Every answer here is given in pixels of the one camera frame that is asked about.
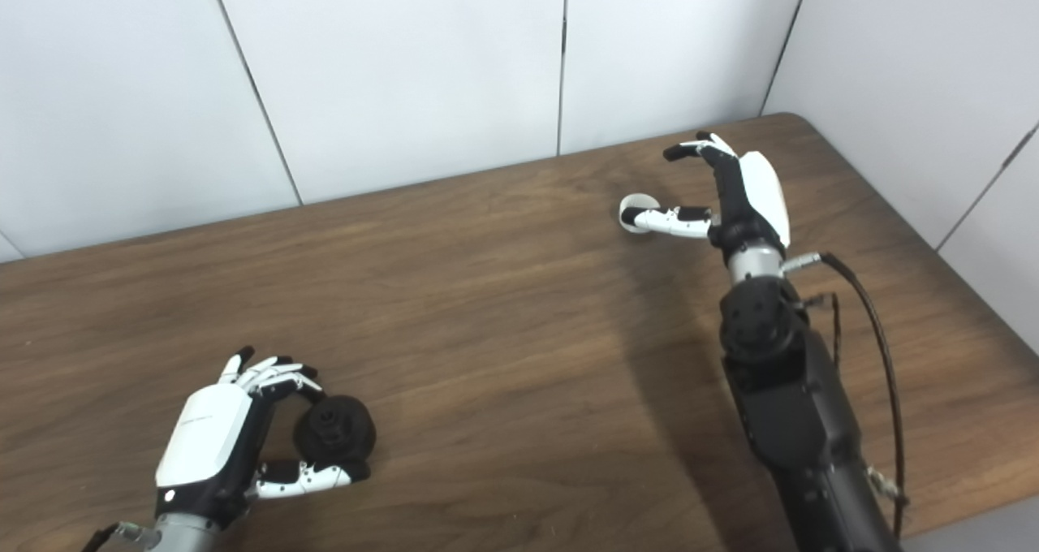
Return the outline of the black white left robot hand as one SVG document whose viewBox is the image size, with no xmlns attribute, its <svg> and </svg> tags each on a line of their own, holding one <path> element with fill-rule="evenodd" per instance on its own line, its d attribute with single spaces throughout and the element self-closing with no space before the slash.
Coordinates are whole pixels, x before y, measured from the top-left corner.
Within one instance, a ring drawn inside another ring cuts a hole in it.
<svg viewBox="0 0 1039 552">
<path fill-rule="evenodd" d="M 252 347 L 230 357 L 218 380 L 192 393 L 155 474 L 157 519 L 196 516 L 227 528 L 257 500 L 296 498 L 366 481 L 377 444 L 373 416 L 349 395 L 330 395 L 315 368 L 289 356 L 255 364 Z M 308 403 L 292 430 L 297 459 L 262 461 L 279 403 Z"/>
</svg>

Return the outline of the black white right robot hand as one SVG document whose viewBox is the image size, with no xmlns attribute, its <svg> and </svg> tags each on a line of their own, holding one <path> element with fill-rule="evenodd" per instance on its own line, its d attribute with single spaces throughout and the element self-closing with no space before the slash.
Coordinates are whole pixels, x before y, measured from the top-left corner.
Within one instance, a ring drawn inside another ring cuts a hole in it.
<svg viewBox="0 0 1039 552">
<path fill-rule="evenodd" d="M 744 248 L 764 245 L 785 257 L 791 245 L 789 211 L 776 170 L 757 150 L 738 155 L 711 132 L 672 144 L 662 153 L 675 162 L 697 157 L 711 167 L 719 210 L 704 205 L 665 207 L 656 198 L 634 193 L 619 205 L 619 224 L 633 234 L 661 233 L 705 239 L 725 259 Z"/>
</svg>

